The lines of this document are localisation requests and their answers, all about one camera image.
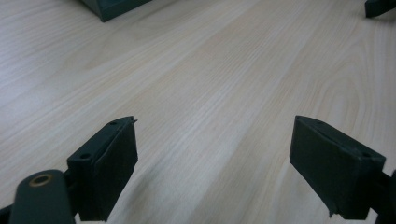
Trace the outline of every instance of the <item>wooden table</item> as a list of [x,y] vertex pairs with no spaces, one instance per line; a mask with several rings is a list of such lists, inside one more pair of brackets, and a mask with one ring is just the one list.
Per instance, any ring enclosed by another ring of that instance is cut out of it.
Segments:
[[[139,162],[108,223],[362,223],[289,163],[295,115],[396,168],[396,11],[363,0],[153,0],[101,23],[77,0],[0,6],[0,205],[134,115]],[[374,223],[371,212],[367,223]]]

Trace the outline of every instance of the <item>black object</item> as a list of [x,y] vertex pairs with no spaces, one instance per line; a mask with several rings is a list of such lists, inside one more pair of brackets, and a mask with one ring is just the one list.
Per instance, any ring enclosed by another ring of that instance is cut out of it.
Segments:
[[109,122],[67,159],[69,169],[25,178],[0,224],[69,224],[108,219],[137,163],[134,117]]
[[331,214],[396,223],[396,175],[382,173],[385,157],[317,119],[297,116],[290,162]]
[[102,22],[109,21],[150,0],[81,0]]
[[366,17],[377,17],[396,8],[396,0],[367,0],[364,4]]

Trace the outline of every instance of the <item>screw hole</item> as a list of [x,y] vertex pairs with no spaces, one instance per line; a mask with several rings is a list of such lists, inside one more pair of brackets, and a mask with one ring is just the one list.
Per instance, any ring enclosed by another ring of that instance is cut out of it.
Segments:
[[81,156],[79,156],[81,159],[85,160],[88,159],[91,155],[89,153],[84,153]]
[[52,175],[38,175],[29,182],[29,185],[34,188],[40,187],[48,184],[51,179]]

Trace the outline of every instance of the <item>light wood surface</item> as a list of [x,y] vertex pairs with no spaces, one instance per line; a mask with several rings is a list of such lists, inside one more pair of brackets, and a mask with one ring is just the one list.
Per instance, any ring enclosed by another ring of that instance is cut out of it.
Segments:
[[139,162],[108,223],[374,223],[289,163],[295,115],[396,168],[396,11],[364,0],[153,0],[101,23],[76,0],[0,1],[0,206],[133,115]]

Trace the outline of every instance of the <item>wood grain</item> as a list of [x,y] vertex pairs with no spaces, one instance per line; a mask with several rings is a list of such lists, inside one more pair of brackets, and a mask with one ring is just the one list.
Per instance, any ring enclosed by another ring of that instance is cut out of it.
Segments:
[[109,223],[364,223],[329,218],[289,163],[304,115],[396,168],[396,11],[367,20],[363,3],[153,0],[101,23],[76,0],[3,0],[0,206],[134,115]]

